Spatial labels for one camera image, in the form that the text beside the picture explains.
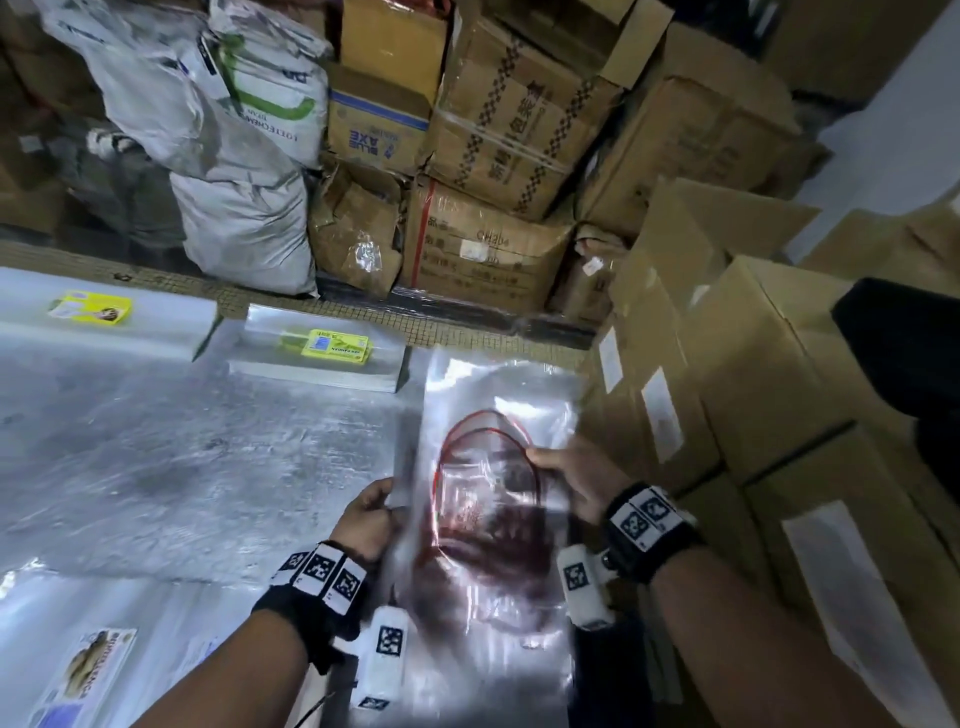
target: yellow packaging label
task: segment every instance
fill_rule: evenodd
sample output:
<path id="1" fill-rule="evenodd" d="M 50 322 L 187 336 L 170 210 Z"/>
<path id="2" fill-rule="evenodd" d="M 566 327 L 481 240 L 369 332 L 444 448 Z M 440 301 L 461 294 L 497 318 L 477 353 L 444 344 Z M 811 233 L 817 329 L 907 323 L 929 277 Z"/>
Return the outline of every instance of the yellow packaging label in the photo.
<path id="1" fill-rule="evenodd" d="M 108 296 L 89 291 L 67 291 L 62 298 L 54 302 L 54 307 L 47 314 L 55 319 L 116 326 L 132 309 L 133 301 L 122 296 Z"/>
<path id="2" fill-rule="evenodd" d="M 370 338 L 367 336 L 314 328 L 307 336 L 306 346 L 301 353 L 304 356 L 315 356 L 320 359 L 363 364 L 367 361 L 372 349 Z"/>

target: black wristband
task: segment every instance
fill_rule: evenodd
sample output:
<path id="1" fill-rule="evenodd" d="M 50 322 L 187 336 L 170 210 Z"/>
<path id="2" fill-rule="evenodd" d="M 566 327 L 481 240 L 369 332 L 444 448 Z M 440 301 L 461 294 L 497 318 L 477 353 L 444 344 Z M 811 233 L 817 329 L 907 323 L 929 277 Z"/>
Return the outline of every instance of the black wristband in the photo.
<path id="1" fill-rule="evenodd" d="M 353 640 L 360 633 L 360 609 L 367 570 L 334 541 L 291 554 L 270 580 L 253 611 L 269 609 L 289 621 L 310 662 L 326 674 L 335 653 L 334 637 Z"/>
<path id="2" fill-rule="evenodd" d="M 641 584 L 649 584 L 672 556 L 704 542 L 663 489 L 646 483 L 613 499 L 603 528 L 616 570 Z"/>

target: clear plastic bag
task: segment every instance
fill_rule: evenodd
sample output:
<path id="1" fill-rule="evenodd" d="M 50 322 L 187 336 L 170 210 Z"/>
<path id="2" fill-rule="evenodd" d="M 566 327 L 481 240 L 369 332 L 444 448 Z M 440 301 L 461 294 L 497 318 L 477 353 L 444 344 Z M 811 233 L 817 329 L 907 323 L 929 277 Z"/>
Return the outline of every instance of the clear plastic bag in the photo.
<path id="1" fill-rule="evenodd" d="M 578 393 L 557 367 L 434 351 L 394 557 L 397 603 L 428 657 L 408 672 L 415 715 L 565 707 L 573 657 L 553 565 L 569 500 L 525 450 L 565 445 Z"/>

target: blue stripe on box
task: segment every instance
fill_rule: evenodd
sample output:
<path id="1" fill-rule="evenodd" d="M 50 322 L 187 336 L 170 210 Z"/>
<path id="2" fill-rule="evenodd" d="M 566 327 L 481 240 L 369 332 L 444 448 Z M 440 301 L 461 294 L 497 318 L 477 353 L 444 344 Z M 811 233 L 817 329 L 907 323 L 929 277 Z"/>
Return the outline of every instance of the blue stripe on box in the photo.
<path id="1" fill-rule="evenodd" d="M 405 127 L 410 127 L 411 129 L 416 129 L 420 132 L 425 132 L 427 128 L 427 122 L 424 119 L 418 119 L 416 116 L 411 116 L 410 114 L 400 113 L 399 111 L 381 107 L 380 105 L 374 104 L 370 101 L 358 99 L 356 96 L 347 96 L 345 93 L 340 93 L 339 91 L 330 91 L 330 101 L 343 104 L 345 107 L 350 107 L 351 109 L 357 109 L 359 111 L 371 113 L 374 116 L 379 116 L 383 119 L 396 121 L 397 124 L 402 124 Z"/>

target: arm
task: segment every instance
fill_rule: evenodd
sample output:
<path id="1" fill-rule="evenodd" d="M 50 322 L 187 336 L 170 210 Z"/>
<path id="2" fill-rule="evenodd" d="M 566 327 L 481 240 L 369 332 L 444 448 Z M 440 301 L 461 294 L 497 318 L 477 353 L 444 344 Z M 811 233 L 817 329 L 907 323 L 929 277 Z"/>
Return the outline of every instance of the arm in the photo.
<path id="1" fill-rule="evenodd" d="M 371 483 L 347 506 L 331 543 L 368 564 L 379 559 L 394 531 L 383 507 L 392 487 L 390 479 Z M 308 655 L 316 665 L 330 649 L 336 616 L 325 609 L 318 597 L 293 586 L 272 587 L 240 628 L 132 728 L 281 728 Z"/>
<path id="2" fill-rule="evenodd" d="M 606 455 L 579 437 L 566 450 L 528 454 L 538 466 L 564 473 L 575 512 L 593 523 L 611 515 L 611 503 L 622 501 L 632 486 Z M 676 550 L 657 543 L 639 558 L 648 560 L 643 567 L 670 637 L 723 728 L 896 728 L 824 640 L 694 541 Z M 654 555 L 658 550 L 660 557 Z"/>

